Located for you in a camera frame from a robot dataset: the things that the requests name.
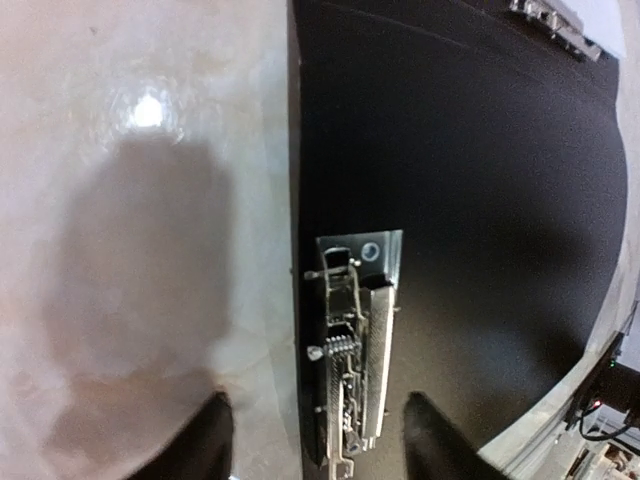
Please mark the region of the curved aluminium rail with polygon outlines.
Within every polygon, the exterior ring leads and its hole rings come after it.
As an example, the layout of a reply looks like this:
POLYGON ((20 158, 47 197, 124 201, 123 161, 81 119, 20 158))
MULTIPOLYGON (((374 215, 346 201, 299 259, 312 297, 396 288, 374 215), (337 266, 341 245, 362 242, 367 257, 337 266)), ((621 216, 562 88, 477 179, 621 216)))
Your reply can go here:
POLYGON ((481 457, 512 479, 562 478, 584 444, 567 423, 572 401, 607 350, 629 334, 637 311, 638 303, 633 302, 620 322, 606 327, 598 321, 576 366, 534 407, 482 447, 481 457))

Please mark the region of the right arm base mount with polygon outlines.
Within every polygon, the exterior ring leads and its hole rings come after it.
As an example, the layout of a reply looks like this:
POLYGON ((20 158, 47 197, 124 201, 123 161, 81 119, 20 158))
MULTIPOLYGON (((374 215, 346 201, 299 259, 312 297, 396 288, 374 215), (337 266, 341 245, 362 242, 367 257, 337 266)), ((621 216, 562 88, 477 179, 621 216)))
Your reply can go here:
POLYGON ((639 371, 617 361, 624 338, 621 331, 614 334, 610 345, 574 393, 564 416, 566 431, 578 427, 584 440, 602 442, 615 440, 628 430, 639 428, 639 371), (601 406, 624 413, 623 426, 605 434, 585 433, 585 419, 601 406))

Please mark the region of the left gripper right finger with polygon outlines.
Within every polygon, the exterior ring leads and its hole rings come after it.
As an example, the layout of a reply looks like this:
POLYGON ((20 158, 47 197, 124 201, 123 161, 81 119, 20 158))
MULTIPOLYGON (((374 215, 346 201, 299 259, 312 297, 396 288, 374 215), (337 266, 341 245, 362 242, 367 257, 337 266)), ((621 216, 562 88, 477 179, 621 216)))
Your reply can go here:
POLYGON ((405 403, 403 445, 407 479, 505 478, 422 392, 411 392, 405 403))

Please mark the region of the black file folder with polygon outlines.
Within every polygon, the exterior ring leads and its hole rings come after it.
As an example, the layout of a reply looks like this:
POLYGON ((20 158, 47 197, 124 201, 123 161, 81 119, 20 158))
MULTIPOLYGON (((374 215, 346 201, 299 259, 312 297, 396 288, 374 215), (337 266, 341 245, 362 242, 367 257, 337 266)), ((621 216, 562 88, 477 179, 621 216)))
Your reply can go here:
POLYGON ((404 475, 426 393, 476 447, 583 356, 623 240, 619 63, 503 1, 298 1, 301 270, 315 240, 403 231, 388 416, 359 479, 404 475))

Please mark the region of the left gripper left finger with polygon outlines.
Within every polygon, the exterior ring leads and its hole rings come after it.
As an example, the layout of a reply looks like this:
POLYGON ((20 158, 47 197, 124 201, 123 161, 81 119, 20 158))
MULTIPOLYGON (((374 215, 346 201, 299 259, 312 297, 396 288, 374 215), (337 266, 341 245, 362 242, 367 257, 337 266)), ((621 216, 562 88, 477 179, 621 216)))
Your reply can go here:
POLYGON ((234 427, 229 396, 216 392, 168 446, 129 479, 229 479, 234 427))

